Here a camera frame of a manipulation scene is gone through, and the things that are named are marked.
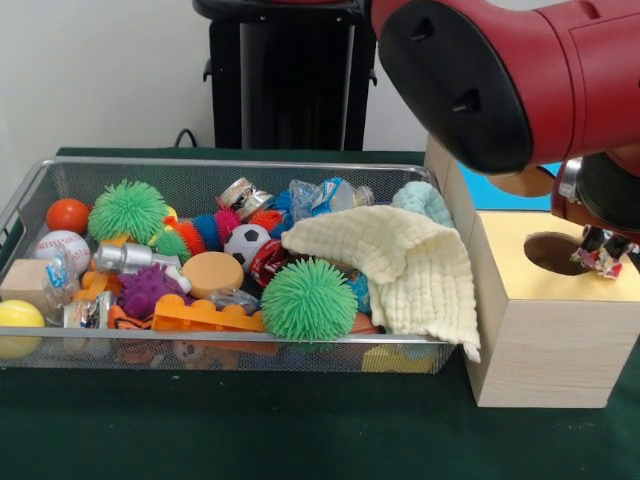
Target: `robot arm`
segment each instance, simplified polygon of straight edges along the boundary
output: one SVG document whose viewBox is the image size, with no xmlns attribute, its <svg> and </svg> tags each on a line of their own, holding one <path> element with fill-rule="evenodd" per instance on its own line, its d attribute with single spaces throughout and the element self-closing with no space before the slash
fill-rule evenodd
<svg viewBox="0 0 640 480">
<path fill-rule="evenodd" d="M 562 161 L 554 214 L 640 238 L 640 2 L 366 7 L 391 81 L 456 158 L 484 174 Z"/>
</svg>

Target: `metal mesh basket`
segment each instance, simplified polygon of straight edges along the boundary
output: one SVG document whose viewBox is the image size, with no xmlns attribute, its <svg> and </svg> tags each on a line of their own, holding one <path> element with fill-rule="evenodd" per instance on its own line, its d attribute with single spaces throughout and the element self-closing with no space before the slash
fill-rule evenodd
<svg viewBox="0 0 640 480">
<path fill-rule="evenodd" d="M 49 206 L 64 197 L 93 204 L 108 185 L 142 180 L 162 192 L 181 217 L 215 210 L 215 198 L 239 177 L 280 192 L 291 179 L 316 184 L 340 176 L 368 185 L 388 203 L 409 181 L 429 181 L 415 166 L 73 158 L 35 166 L 0 216 L 0 280 L 14 259 L 29 258 L 48 232 Z M 0 366 L 436 373 L 453 346 L 410 335 L 347 335 L 300 344 L 262 333 L 62 328 L 0 328 Z"/>
</svg>

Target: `light blue towel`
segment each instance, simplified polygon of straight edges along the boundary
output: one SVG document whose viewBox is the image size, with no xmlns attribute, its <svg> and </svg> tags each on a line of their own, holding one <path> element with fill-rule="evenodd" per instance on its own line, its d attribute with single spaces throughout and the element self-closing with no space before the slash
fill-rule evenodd
<svg viewBox="0 0 640 480">
<path fill-rule="evenodd" d="M 430 183 L 407 183 L 393 196 L 391 206 L 426 215 L 440 225 L 455 228 L 442 195 Z"/>
</svg>

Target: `soccer ball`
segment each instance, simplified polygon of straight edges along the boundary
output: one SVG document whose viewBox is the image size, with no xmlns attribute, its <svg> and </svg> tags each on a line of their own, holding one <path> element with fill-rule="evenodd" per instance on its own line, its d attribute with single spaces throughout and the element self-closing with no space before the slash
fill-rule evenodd
<svg viewBox="0 0 640 480">
<path fill-rule="evenodd" d="M 269 232 L 260 225 L 240 225 L 233 229 L 224 244 L 224 253 L 235 258 L 245 273 L 249 273 L 249 266 L 258 250 L 271 240 Z"/>
</svg>

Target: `washcloth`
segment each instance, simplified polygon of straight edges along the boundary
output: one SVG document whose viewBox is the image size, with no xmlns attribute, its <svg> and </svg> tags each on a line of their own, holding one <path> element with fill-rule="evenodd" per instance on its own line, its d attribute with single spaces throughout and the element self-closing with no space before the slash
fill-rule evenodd
<svg viewBox="0 0 640 480">
<path fill-rule="evenodd" d="M 426 215 L 434 222 L 454 228 L 440 192 L 427 182 L 409 182 L 393 196 L 391 206 Z"/>
<path fill-rule="evenodd" d="M 304 219 L 282 234 L 282 245 L 366 275 L 374 325 L 461 343 L 480 361 L 471 265 L 457 230 L 378 205 Z"/>
</svg>

